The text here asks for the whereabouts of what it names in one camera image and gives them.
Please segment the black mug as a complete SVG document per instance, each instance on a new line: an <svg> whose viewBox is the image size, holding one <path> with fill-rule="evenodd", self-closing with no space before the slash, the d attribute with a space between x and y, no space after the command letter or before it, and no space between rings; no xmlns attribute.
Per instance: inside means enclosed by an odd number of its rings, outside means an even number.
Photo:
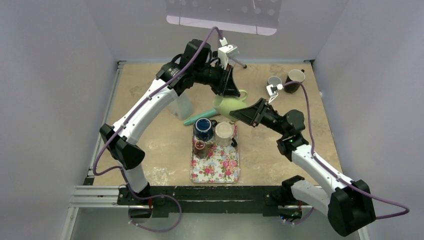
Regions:
<svg viewBox="0 0 424 240"><path fill-rule="evenodd" d="M288 72L286 81L284 84L284 91L288 94L295 93L300 85L306 79L304 69L292 69Z"/></svg>

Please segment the light green mug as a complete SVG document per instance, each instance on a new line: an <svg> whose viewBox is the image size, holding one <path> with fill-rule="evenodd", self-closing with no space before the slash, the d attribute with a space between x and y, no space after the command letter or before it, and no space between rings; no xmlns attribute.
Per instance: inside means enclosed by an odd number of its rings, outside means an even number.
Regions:
<svg viewBox="0 0 424 240"><path fill-rule="evenodd" d="M216 95L212 101L213 108L220 115L228 118L233 122L237 122L238 120L230 116L230 112L248 107L247 103L245 102L246 98L248 97L247 91L240 89L239 92L241 93L240 97L223 97Z"/></svg>

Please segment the grey blue mug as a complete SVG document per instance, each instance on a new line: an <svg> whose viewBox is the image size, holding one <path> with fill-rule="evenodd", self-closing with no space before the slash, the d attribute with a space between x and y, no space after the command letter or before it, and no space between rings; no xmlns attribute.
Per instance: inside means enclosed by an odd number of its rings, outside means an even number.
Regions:
<svg viewBox="0 0 424 240"><path fill-rule="evenodd" d="M278 76L270 76L267 80L267 85L276 87L277 85L282 85L282 80Z"/></svg>

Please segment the cream beige mug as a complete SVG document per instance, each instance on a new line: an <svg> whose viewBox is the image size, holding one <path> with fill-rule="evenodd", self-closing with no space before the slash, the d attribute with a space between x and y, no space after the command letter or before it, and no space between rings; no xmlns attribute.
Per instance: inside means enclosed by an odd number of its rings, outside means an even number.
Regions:
<svg viewBox="0 0 424 240"><path fill-rule="evenodd" d="M238 142L235 135L235 127L231 122L219 122L214 128L214 142L218 147L232 146L236 148Z"/></svg>

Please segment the small brown mug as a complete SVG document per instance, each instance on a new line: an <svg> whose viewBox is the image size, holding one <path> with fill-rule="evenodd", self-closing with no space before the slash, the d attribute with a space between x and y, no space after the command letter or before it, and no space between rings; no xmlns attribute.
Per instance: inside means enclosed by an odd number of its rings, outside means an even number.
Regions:
<svg viewBox="0 0 424 240"><path fill-rule="evenodd" d="M206 158L208 151L207 145L203 140L198 140L193 145L193 154L199 159Z"/></svg>

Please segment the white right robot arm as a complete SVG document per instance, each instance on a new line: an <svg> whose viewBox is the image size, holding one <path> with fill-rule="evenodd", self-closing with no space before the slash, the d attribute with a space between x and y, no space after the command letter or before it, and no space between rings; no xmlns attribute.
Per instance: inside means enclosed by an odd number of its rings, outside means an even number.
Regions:
<svg viewBox="0 0 424 240"><path fill-rule="evenodd" d="M313 186L299 177L282 183L280 196L288 204L296 200L310 204L324 214L332 228L341 236L374 222L377 217L369 186L338 172L313 150L303 137L304 114L296 109L279 115L265 99L254 105L230 111L230 116L252 127L259 124L281 134L277 148L281 155L305 170L318 184Z"/></svg>

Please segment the navy blue mug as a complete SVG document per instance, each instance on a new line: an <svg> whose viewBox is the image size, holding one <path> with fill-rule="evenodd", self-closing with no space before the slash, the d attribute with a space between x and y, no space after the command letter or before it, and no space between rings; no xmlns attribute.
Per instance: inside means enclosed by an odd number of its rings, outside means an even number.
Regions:
<svg viewBox="0 0 424 240"><path fill-rule="evenodd" d="M194 136L200 141L210 141L214 137L214 127L218 122L206 117L199 118L193 125Z"/></svg>

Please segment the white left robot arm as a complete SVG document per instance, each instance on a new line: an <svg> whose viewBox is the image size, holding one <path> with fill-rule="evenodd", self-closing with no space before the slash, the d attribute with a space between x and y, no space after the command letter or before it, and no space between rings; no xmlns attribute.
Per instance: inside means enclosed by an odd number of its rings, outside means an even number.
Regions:
<svg viewBox="0 0 424 240"><path fill-rule="evenodd" d="M137 143L162 109L195 83L210 86L216 96L240 96L233 80L233 66L229 64L239 54L238 47L226 39L220 44L213 54L205 40L189 41L183 53L160 68L147 92L122 118L113 125L101 126L99 133L104 142L101 152L108 150L117 160L131 189L129 197L136 204L142 205L150 197L150 185L142 168L145 152Z"/></svg>

